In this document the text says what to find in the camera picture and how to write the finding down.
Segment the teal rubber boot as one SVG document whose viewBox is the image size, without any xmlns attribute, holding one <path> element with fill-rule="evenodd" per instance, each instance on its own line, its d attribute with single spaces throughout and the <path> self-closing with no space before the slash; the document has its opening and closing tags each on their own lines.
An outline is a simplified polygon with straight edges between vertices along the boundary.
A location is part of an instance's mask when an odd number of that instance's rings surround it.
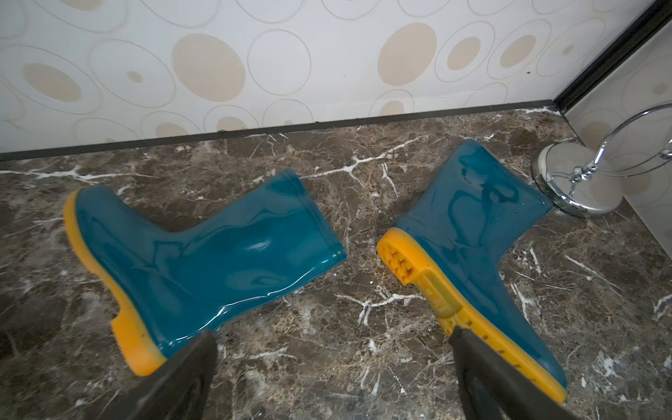
<svg viewBox="0 0 672 420">
<path fill-rule="evenodd" d="M 421 199 L 379 241 L 381 260 L 425 296 L 447 334 L 471 330 L 557 403 L 561 364 L 519 311 L 498 263 L 551 201 L 483 146 L 465 140 Z"/>
<path fill-rule="evenodd" d="M 104 185 L 70 194 L 64 222 L 77 257 L 117 301 L 110 326 L 138 376 L 347 256 L 291 170 L 181 232 L 145 220 Z"/>
</svg>

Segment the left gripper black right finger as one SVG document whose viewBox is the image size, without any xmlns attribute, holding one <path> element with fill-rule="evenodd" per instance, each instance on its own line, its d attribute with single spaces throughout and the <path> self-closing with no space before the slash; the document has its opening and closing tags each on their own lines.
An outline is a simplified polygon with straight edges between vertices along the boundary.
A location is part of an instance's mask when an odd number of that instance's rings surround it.
<svg viewBox="0 0 672 420">
<path fill-rule="evenodd" d="M 458 394 L 467 419 L 573 419 L 482 339 L 455 327 L 453 349 Z"/>
</svg>

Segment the chrome hook stand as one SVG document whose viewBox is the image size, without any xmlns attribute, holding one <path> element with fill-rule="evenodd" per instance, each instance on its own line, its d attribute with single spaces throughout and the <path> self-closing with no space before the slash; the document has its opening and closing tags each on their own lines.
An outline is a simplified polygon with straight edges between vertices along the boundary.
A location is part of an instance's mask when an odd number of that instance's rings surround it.
<svg viewBox="0 0 672 420">
<path fill-rule="evenodd" d="M 553 143 L 532 161 L 539 189 L 558 208 L 591 218 L 616 210 L 622 180 L 651 173 L 671 162 L 671 103 L 656 104 L 628 117 L 597 150 L 578 143 Z"/>
</svg>

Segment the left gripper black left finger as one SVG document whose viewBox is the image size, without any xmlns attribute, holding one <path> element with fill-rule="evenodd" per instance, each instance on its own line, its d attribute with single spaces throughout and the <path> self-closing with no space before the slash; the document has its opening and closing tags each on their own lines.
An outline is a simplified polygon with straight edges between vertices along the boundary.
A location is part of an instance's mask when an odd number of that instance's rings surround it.
<svg viewBox="0 0 672 420">
<path fill-rule="evenodd" d="M 202 332 L 129 393 L 113 400 L 100 418 L 203 418 L 217 358 L 215 335 Z"/>
</svg>

